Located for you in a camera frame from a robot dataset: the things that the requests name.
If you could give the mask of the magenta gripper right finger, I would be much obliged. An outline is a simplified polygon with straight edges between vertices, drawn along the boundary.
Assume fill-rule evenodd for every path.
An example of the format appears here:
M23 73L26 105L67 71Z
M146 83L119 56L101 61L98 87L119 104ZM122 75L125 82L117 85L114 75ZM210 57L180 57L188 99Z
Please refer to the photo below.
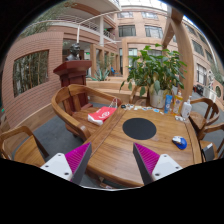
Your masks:
M159 155L138 143L133 144L133 154L145 185L182 169L168 154Z

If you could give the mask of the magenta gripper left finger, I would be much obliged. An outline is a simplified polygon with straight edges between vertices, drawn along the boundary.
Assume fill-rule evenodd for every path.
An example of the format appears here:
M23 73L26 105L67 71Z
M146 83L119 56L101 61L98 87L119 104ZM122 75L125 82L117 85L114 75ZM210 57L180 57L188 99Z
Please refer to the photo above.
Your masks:
M67 154L57 153L41 168L65 180L79 185L92 153L91 143L73 149Z

